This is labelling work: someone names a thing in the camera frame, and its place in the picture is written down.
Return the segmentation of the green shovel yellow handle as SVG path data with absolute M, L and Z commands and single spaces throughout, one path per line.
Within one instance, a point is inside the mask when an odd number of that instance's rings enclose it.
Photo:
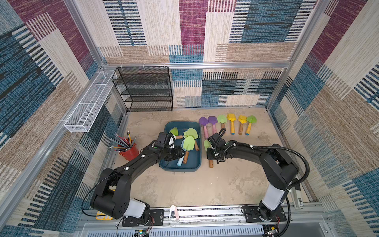
M 246 135 L 250 135 L 251 128 L 252 128 L 252 124 L 256 123 L 256 122 L 257 122 L 257 119 L 256 119 L 255 116 L 248 116 L 248 117 L 247 117 L 247 122 L 248 122 L 248 127 L 247 127 L 247 129 L 246 129 L 245 134 L 246 134 Z

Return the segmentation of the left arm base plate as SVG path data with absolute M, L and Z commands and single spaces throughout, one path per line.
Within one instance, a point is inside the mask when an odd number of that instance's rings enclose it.
M 164 221 L 164 209 L 150 209 L 145 211 L 140 218 L 127 217 L 122 220 L 122 227 L 149 227 L 162 226 Z

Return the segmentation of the purple shovel pink handle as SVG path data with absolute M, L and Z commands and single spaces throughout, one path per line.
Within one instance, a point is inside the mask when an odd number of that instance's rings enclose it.
M 212 130 L 213 130 L 213 133 L 217 133 L 217 128 L 216 128 L 216 124 L 218 123 L 218 119 L 216 116 L 209 116 L 208 117 L 208 121 L 210 124 L 212 124 Z
M 206 117 L 201 117 L 199 119 L 199 124 L 203 126 L 204 137 L 207 139 L 209 137 L 207 125 L 209 124 L 209 120 Z

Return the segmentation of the yellow shovel wooden handle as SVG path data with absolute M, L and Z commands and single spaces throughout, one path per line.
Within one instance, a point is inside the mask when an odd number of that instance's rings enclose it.
M 246 117 L 246 116 L 243 116 L 243 115 L 240 115 L 240 116 L 238 117 L 238 121 L 240 122 L 240 126 L 239 126 L 238 134 L 239 134 L 239 135 L 242 135 L 242 134 L 243 134 L 244 124 L 247 123 L 247 117 Z

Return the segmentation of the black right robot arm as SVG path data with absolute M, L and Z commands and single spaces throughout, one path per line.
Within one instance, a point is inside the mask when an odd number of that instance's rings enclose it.
M 290 190 L 303 183 L 310 174 L 310 165 L 302 154 L 278 144 L 253 146 L 234 140 L 229 142 L 225 142 L 223 139 L 216 141 L 208 138 L 207 140 L 211 144 L 211 149 L 207 150 L 208 160 L 220 163 L 225 162 L 226 159 L 237 158 L 262 166 L 269 181 L 266 194 L 258 206 L 259 218 L 264 222 L 269 222 L 276 216 L 279 206 Z M 300 168 L 289 153 L 298 156 L 305 165 L 305 173 L 299 180 L 296 180 L 296 176 Z

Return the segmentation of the green shovel wooden handle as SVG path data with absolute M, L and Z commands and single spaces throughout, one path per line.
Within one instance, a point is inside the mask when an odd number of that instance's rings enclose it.
M 225 115 L 217 116 L 218 123 L 221 124 L 221 129 L 226 127 L 226 123 L 228 122 L 227 117 Z

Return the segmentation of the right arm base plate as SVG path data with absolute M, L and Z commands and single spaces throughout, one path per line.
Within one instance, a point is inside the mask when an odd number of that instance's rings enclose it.
M 279 206 L 276 210 L 270 210 L 264 206 L 244 205 L 241 211 L 247 223 L 277 222 L 277 217 L 281 222 L 287 221 L 287 216 L 282 206 Z

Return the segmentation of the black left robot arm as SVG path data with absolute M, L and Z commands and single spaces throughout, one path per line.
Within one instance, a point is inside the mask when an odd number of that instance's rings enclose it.
M 147 146 L 137 158 L 125 165 L 103 170 L 90 206 L 115 219 L 122 217 L 129 206 L 131 185 L 136 178 L 160 160 L 176 160 L 184 154 L 184 149 L 178 145 L 173 148 Z

